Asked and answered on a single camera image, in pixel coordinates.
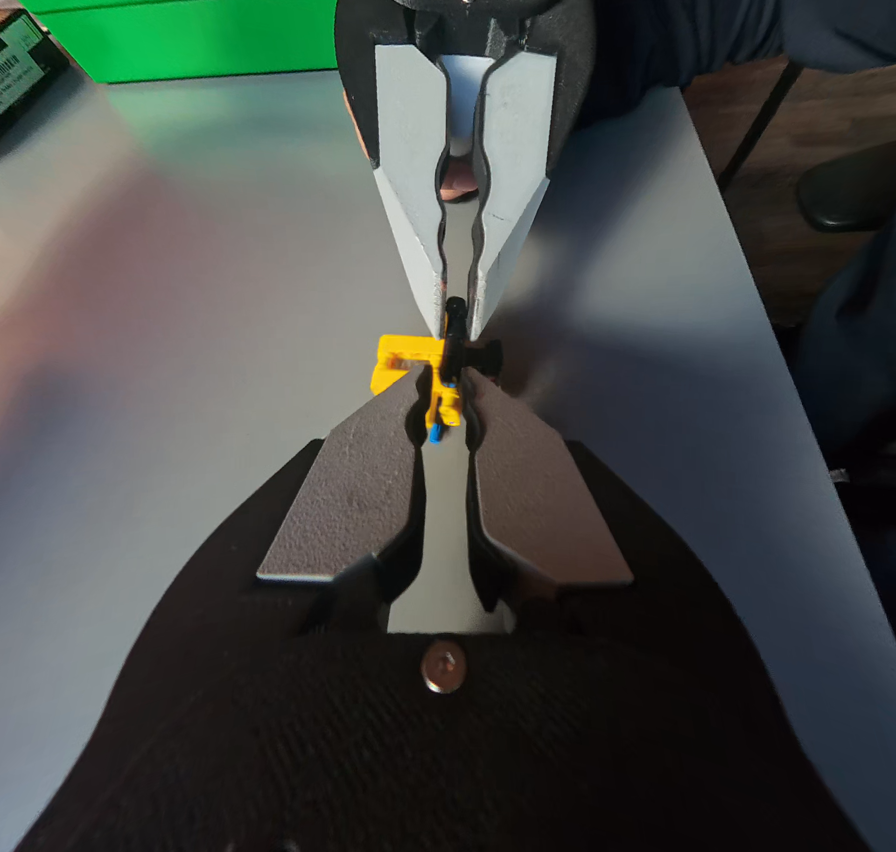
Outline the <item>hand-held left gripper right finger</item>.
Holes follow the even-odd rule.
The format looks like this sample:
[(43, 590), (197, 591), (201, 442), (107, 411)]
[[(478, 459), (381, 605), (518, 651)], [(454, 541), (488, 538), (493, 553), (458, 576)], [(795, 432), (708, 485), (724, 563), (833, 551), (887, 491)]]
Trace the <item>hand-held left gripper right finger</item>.
[(487, 612), (633, 582), (562, 436), (473, 368), (464, 372), (469, 573)]

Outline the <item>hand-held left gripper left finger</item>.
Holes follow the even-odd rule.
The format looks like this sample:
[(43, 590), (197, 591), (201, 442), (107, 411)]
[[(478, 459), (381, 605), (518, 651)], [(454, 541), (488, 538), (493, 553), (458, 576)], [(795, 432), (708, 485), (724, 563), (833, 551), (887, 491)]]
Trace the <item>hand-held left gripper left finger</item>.
[(415, 365), (334, 427), (256, 577), (332, 585), (354, 573), (397, 600), (422, 562), (429, 367)]

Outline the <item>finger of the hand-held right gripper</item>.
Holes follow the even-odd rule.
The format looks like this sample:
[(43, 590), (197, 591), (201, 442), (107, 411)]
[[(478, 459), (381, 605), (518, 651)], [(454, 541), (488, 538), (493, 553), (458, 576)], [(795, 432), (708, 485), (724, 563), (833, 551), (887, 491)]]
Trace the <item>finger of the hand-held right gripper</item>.
[(449, 82), (410, 44), (375, 47), (379, 164), (375, 182), (426, 326), (443, 334), (447, 266), (440, 195), (449, 151)]
[(492, 65), (476, 102), (479, 206), (468, 277), (468, 337), (485, 331), (549, 184), (556, 56), (520, 51)]

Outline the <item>yellow black lego assembly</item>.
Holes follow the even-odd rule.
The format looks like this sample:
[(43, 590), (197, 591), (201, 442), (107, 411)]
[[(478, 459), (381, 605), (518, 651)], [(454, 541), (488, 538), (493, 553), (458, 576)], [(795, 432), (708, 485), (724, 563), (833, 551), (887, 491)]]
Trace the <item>yellow black lego assembly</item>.
[(474, 368), (496, 381), (503, 367), (503, 347), (499, 341), (476, 347), (458, 339), (384, 335), (377, 348), (371, 392), (375, 395), (384, 392), (414, 365), (429, 365), (432, 368), (426, 429), (429, 441), (437, 444), (442, 441), (447, 429), (461, 425), (463, 368)]

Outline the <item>black lego axle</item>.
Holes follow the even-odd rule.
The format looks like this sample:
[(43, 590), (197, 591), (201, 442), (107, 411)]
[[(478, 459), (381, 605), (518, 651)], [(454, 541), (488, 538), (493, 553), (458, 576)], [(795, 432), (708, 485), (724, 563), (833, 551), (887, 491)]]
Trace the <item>black lego axle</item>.
[(442, 358), (439, 378), (443, 387), (456, 388), (466, 359), (467, 303), (461, 297), (448, 298), (445, 305)]

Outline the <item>person's right forearm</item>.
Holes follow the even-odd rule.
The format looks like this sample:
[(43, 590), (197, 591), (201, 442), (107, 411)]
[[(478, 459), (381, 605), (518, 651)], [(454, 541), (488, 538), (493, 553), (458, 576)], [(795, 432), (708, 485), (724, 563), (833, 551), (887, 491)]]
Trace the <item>person's right forearm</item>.
[(595, 0), (594, 9), (597, 55), (577, 128), (729, 63), (785, 56), (834, 74), (895, 63), (895, 0)]

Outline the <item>black cardboard lego box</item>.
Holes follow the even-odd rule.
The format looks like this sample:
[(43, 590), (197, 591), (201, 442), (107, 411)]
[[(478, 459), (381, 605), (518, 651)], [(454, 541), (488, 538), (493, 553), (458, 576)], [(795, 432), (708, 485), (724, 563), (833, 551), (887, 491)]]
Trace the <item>black cardboard lego box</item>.
[(18, 0), (1, 0), (1, 136), (67, 71), (67, 56)]

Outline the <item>person's right hand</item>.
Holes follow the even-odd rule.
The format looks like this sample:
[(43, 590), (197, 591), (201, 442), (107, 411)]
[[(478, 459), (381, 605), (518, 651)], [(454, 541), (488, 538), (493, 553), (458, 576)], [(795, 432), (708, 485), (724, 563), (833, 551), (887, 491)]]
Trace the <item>person's right hand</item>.
[(461, 203), (478, 195), (476, 175), (468, 156), (450, 155), (441, 181), (440, 197), (444, 203)]

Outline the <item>black table leg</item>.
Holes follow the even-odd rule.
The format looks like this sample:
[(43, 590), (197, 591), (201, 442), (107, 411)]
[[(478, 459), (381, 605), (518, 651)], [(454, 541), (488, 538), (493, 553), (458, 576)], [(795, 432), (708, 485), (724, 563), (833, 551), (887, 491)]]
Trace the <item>black table leg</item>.
[(728, 191), (728, 188), (731, 186), (737, 173), (744, 166), (747, 159), (756, 148), (756, 145), (762, 139), (763, 134), (772, 119), (778, 113), (781, 104), (790, 94), (790, 91), (804, 70), (805, 67), (802, 64), (793, 60), (787, 62), (783, 67), (781, 73), (778, 75), (775, 85), (773, 85), (763, 102), (762, 107), (760, 107), (728, 163), (718, 176), (718, 188), (721, 195), (724, 195)]

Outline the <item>green plastic bin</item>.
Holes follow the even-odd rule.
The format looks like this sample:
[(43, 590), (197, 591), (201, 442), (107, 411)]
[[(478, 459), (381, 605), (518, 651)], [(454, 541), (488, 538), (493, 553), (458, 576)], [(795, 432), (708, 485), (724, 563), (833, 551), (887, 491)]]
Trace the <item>green plastic bin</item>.
[(105, 84), (330, 70), (337, 0), (18, 0)]

